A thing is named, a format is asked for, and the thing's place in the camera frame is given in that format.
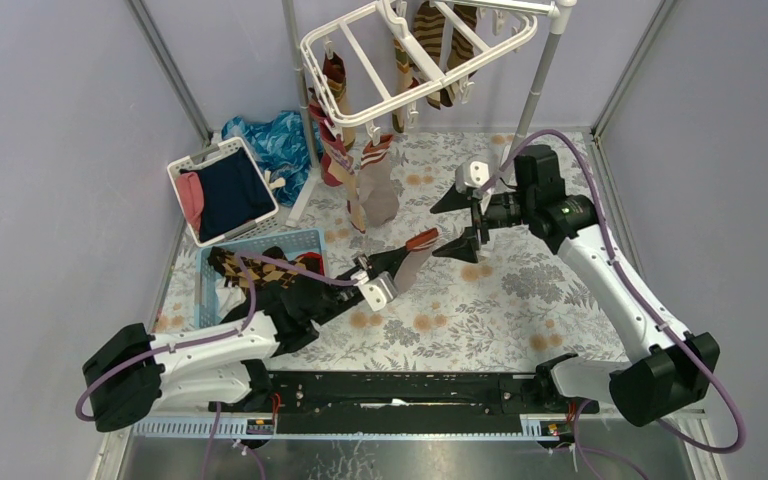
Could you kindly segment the red striped sock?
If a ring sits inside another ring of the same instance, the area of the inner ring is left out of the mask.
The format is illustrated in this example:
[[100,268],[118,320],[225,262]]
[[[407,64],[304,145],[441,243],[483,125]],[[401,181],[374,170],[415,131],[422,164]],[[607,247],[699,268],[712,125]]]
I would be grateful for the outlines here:
[[354,174],[353,158],[349,155],[342,137],[331,131],[332,123],[314,95],[309,100],[308,112],[317,124],[323,144],[323,181],[330,187],[343,185]]
[[361,234],[365,234],[365,214],[359,198],[357,176],[352,165],[350,165],[347,169],[347,177],[344,181],[344,186],[346,189],[347,210],[349,213],[351,225]]

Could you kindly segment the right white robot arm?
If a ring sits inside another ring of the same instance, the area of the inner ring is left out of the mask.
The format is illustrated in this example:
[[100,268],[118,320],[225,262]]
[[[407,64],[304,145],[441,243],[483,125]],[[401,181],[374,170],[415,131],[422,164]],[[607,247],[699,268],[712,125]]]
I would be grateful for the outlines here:
[[624,362],[564,354],[535,369],[533,396],[543,410],[557,412],[572,399],[613,405],[625,420],[642,427],[701,400],[720,347],[709,333],[692,334],[668,318],[635,272],[620,275],[622,252],[611,246],[597,208],[565,188],[559,159],[546,145],[532,145],[514,159],[515,185],[509,192],[480,198],[489,177],[484,162],[462,164],[454,184],[430,209],[433,214],[466,209],[471,223],[434,256],[475,263],[492,229],[527,226],[571,268],[595,297],[618,333]]

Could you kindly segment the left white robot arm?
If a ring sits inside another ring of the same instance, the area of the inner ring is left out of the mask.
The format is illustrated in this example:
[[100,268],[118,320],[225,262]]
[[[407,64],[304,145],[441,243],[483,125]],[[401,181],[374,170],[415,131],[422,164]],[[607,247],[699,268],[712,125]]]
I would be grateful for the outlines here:
[[429,254],[403,246],[358,256],[335,278],[277,261],[297,279],[288,287],[251,288],[217,326],[152,334],[140,323],[126,325],[84,363],[86,389],[75,415],[111,432],[175,405],[259,410],[271,388],[264,360],[304,348],[318,339],[319,327],[362,303],[383,309],[412,286]]

